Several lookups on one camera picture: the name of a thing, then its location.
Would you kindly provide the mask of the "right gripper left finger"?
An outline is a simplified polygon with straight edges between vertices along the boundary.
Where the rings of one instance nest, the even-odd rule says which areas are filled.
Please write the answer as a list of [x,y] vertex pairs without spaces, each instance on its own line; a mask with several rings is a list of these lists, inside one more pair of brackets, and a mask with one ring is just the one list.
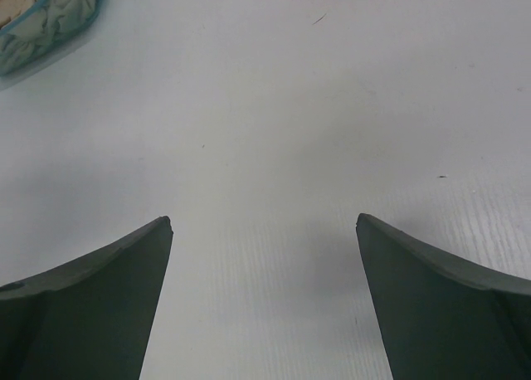
[[138,379],[173,231],[159,217],[89,254],[3,285],[3,379]]

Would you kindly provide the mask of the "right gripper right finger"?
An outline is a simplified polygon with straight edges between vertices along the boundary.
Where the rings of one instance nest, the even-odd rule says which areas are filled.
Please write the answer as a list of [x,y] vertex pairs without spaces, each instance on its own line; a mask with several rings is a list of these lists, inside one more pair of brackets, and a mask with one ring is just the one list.
[[528,379],[530,282],[361,214],[359,250],[395,379]]

